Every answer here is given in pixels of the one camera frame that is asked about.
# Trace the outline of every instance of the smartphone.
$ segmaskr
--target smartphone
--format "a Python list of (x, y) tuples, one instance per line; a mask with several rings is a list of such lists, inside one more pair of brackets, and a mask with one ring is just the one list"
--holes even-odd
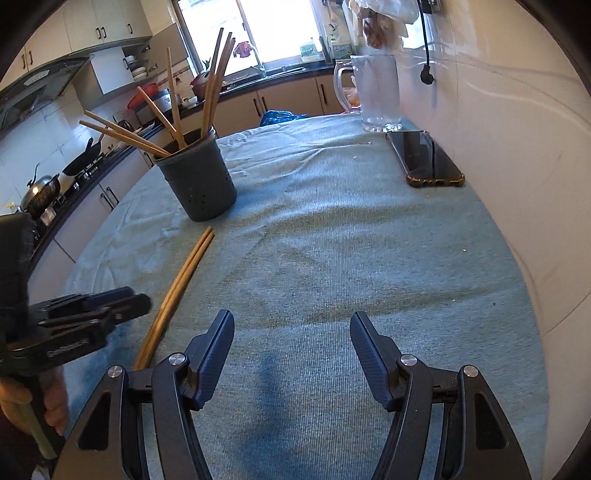
[(425, 131), (389, 132), (400, 166), (411, 187), (461, 187), (466, 177)]

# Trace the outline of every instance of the window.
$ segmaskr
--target window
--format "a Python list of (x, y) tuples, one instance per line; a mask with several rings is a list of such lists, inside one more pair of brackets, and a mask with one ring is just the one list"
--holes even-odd
[(226, 75), (248, 67), (300, 63), (300, 46), (314, 43), (322, 58), (319, 31), (310, 0), (177, 0), (197, 55), (209, 62), (220, 27), (236, 45), (248, 42), (252, 54), (232, 56)]

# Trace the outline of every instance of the upper cabinet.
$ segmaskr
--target upper cabinet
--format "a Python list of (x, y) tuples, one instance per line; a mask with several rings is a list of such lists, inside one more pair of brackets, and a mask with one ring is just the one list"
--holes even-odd
[(73, 51), (103, 43), (92, 0), (68, 0), (64, 4), (66, 32)]
[(151, 37), (152, 30), (141, 0), (119, 0), (121, 13), (130, 37)]
[(29, 71), (72, 53), (66, 34), (66, 9), (61, 7), (27, 40), (0, 82), (3, 90)]
[(140, 0), (67, 0), (64, 8), (73, 51), (152, 35)]
[(65, 11), (61, 7), (27, 40), (25, 58), (29, 70), (72, 53), (66, 33)]
[(25, 75), (27, 70), (27, 56), (25, 54), (26, 49), (23, 48), (14, 59), (12, 65), (8, 68), (8, 71), (0, 82), (0, 90), (4, 90), (12, 82), (18, 80), (20, 77)]

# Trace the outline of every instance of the cabinet door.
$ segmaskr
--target cabinet door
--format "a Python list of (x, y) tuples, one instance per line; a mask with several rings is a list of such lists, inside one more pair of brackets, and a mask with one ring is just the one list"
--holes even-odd
[(263, 88), (258, 95), (266, 111), (287, 110), (296, 115), (310, 116), (324, 113), (314, 78)]
[(183, 132), (188, 134), (193, 130), (197, 130), (203, 126), (203, 110), (195, 112), (193, 115), (186, 116), (181, 120), (181, 128)]
[(213, 126), (220, 137), (256, 128), (264, 110), (256, 93), (224, 100), (217, 106)]
[(125, 55), (121, 47), (96, 51), (90, 62), (103, 94), (117, 90), (134, 82), (134, 77), (123, 61)]
[(25, 59), (25, 49), (23, 48), (14, 59), (12, 65), (8, 68), (8, 71), (0, 82), (0, 90), (5, 89), (12, 82), (18, 80), (20, 77), (28, 72), (27, 61)]
[(93, 0), (96, 21), (105, 43), (129, 38), (119, 0)]
[(121, 161), (104, 179), (100, 186), (105, 191), (109, 201), (117, 206), (132, 187), (150, 169), (148, 163), (139, 150), (133, 150)]
[(318, 86), (318, 94), (320, 95), (322, 110), (325, 115), (334, 115), (345, 111), (336, 97), (332, 75), (316, 77), (316, 85)]
[(152, 31), (141, 0), (119, 0), (128, 38), (151, 37)]
[(56, 242), (74, 261), (78, 260), (85, 246), (112, 211), (105, 192), (97, 185), (56, 233)]
[(68, 0), (64, 4), (64, 20), (72, 51), (103, 43), (92, 0)]
[(74, 261), (52, 240), (29, 277), (29, 303), (58, 297), (72, 267)]
[(29, 69), (37, 68), (72, 53), (66, 33), (64, 9), (61, 7), (27, 40), (27, 62)]

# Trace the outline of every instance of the power cord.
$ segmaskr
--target power cord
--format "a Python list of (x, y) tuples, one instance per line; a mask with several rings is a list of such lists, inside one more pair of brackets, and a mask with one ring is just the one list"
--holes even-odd
[(425, 41), (425, 54), (427, 55), (427, 63), (421, 71), (421, 81), (425, 85), (431, 85), (435, 81), (435, 77), (431, 75), (431, 58), (429, 57), (429, 45), (427, 41), (427, 28), (425, 27), (425, 13), (423, 12), (423, 4), (421, 0), (417, 0), (418, 11), (421, 14), (421, 23), (423, 25), (423, 40)]

